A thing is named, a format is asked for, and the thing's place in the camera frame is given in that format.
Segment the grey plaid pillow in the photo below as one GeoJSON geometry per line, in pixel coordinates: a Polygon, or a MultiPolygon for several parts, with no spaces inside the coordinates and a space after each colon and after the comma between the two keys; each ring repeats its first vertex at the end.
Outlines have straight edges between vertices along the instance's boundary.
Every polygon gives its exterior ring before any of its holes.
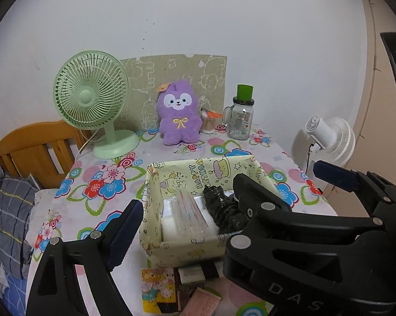
{"type": "Polygon", "coordinates": [[[17,279],[29,272],[32,247],[25,237],[37,191],[30,180],[12,177],[0,166],[0,262],[17,279]]]}

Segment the white floor fan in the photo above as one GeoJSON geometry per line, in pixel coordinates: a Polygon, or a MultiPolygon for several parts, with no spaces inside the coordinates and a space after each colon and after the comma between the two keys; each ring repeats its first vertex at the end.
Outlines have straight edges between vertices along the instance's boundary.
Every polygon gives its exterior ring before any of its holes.
{"type": "Polygon", "coordinates": [[[356,136],[346,120],[313,116],[298,132],[291,147],[291,157],[306,170],[317,161],[345,166],[355,146],[356,136]]]}

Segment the green tissue pack black band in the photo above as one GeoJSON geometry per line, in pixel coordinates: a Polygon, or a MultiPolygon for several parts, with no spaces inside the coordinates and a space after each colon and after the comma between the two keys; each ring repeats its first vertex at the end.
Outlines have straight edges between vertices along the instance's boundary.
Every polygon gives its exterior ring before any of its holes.
{"type": "Polygon", "coordinates": [[[183,285],[198,284],[223,277],[223,262],[206,261],[179,268],[177,271],[183,285]]]}

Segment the white foam sponge block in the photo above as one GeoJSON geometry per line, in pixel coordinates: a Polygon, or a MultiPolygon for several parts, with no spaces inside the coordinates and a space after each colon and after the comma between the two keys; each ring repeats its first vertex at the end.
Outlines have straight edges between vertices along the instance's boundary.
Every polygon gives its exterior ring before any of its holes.
{"type": "MultiPolygon", "coordinates": [[[[162,211],[162,219],[161,219],[161,224],[162,224],[162,237],[163,240],[166,242],[172,242],[172,241],[183,241],[183,240],[203,240],[204,238],[181,238],[175,229],[175,223],[172,217],[171,213],[171,208],[170,208],[170,198],[167,198],[164,200],[164,208],[162,211]]],[[[209,212],[207,211],[205,205],[204,205],[204,197],[203,196],[193,196],[194,200],[196,200],[196,203],[198,204],[199,209],[202,211],[202,214],[207,221],[209,227],[210,227],[210,234],[206,237],[211,237],[213,235],[216,235],[218,233],[218,227],[216,226],[215,222],[213,221],[212,217],[210,216],[209,212]]]]}

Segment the black soft cloth bundle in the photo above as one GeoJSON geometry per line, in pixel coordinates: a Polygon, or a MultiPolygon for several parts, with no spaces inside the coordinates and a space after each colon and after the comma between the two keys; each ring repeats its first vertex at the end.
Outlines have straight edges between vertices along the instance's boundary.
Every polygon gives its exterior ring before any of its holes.
{"type": "Polygon", "coordinates": [[[221,186],[207,186],[203,190],[207,211],[218,227],[219,234],[234,233],[243,230],[249,219],[239,209],[234,195],[227,196],[221,186]]]}

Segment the yellow cartoon tissue pack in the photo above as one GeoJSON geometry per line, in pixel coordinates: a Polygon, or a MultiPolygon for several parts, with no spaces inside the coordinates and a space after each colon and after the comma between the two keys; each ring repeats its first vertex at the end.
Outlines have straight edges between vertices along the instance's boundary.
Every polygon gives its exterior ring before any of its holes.
{"type": "Polygon", "coordinates": [[[178,312],[177,285],[173,268],[141,270],[143,310],[152,314],[178,312]]]}

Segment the floral tablecloth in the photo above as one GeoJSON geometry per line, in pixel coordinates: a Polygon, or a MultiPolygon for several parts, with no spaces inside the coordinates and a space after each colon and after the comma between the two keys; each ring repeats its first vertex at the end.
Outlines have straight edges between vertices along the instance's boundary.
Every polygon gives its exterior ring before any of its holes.
{"type": "MultiPolygon", "coordinates": [[[[252,155],[293,211],[334,214],[307,175],[262,129],[254,128],[246,141],[238,141],[230,139],[226,129],[218,126],[214,133],[202,134],[194,144],[176,146],[165,146],[155,130],[140,131],[138,135],[139,145],[119,158],[102,160],[85,150],[57,190],[38,192],[27,236],[33,246],[30,277],[34,277],[52,238],[84,239],[119,217],[131,200],[142,202],[147,168],[152,163],[252,155]]],[[[145,268],[163,267],[153,266],[147,259],[138,232],[123,264],[112,275],[134,315],[158,315],[143,310],[141,270],[145,268]]],[[[194,287],[177,282],[176,285],[178,308],[181,308],[194,287]]]]}

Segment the green desk fan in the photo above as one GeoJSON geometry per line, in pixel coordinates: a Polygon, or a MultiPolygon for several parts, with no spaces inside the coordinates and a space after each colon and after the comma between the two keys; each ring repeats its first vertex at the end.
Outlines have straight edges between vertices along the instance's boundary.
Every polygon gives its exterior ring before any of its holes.
{"type": "Polygon", "coordinates": [[[103,51],[73,55],[58,71],[53,87],[55,108],[71,126],[83,131],[103,129],[93,153],[101,159],[124,156],[139,144],[138,134],[115,129],[125,109],[128,77],[122,63],[103,51]]]}

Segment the cotton swab jar orange lid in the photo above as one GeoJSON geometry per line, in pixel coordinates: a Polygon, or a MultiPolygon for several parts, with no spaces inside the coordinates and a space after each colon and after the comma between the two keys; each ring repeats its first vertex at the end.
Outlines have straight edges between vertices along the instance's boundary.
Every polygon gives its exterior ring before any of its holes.
{"type": "Polygon", "coordinates": [[[209,109],[200,108],[200,116],[202,119],[201,132],[203,134],[212,134],[215,132],[217,121],[223,118],[221,113],[210,111],[209,109]]]}

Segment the wooden bed headboard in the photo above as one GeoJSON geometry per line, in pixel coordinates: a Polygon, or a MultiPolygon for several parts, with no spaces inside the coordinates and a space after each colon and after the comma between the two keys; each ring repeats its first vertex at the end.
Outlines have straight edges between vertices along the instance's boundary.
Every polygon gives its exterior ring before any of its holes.
{"type": "Polygon", "coordinates": [[[58,188],[75,162],[70,143],[80,149],[91,136],[64,121],[23,126],[0,141],[0,166],[12,177],[33,175],[45,188],[58,188]]]}

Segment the pink striped clear package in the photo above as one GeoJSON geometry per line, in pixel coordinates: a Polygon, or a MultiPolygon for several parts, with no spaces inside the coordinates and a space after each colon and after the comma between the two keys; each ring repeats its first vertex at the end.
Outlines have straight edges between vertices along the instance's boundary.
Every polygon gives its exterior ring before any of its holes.
{"type": "Polygon", "coordinates": [[[176,190],[170,198],[170,208],[177,234],[181,238],[205,238],[210,227],[196,200],[186,190],[176,190]]]}

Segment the cream cartoon fabric storage box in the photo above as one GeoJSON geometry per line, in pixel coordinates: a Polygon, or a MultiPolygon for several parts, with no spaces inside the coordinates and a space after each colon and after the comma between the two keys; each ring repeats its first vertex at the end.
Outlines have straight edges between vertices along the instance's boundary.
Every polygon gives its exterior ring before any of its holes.
{"type": "Polygon", "coordinates": [[[147,168],[140,245],[153,266],[178,268],[224,255],[230,234],[220,233],[209,217],[203,190],[219,186],[230,194],[240,173],[279,193],[252,155],[166,161],[147,168]]]}

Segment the glass jar green lid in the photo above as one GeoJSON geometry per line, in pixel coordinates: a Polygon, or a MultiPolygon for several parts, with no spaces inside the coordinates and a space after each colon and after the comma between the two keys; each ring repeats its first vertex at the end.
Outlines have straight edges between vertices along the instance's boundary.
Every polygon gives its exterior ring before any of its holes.
{"type": "Polygon", "coordinates": [[[222,122],[231,139],[245,141],[249,138],[254,115],[253,86],[238,84],[232,105],[223,110],[222,122]]]}

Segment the blue bed sheet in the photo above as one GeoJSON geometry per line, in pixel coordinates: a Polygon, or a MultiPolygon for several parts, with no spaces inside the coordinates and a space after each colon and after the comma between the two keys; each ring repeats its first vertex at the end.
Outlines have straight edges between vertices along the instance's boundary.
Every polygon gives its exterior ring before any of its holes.
{"type": "Polygon", "coordinates": [[[26,280],[7,273],[0,262],[0,315],[25,315],[26,280]]]}

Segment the pink printed packet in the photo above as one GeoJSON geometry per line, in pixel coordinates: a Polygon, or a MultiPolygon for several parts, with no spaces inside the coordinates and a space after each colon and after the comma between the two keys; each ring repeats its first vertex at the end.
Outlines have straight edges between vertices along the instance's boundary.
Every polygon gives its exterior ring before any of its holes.
{"type": "Polygon", "coordinates": [[[212,292],[197,288],[180,316],[212,316],[222,298],[212,292]]]}

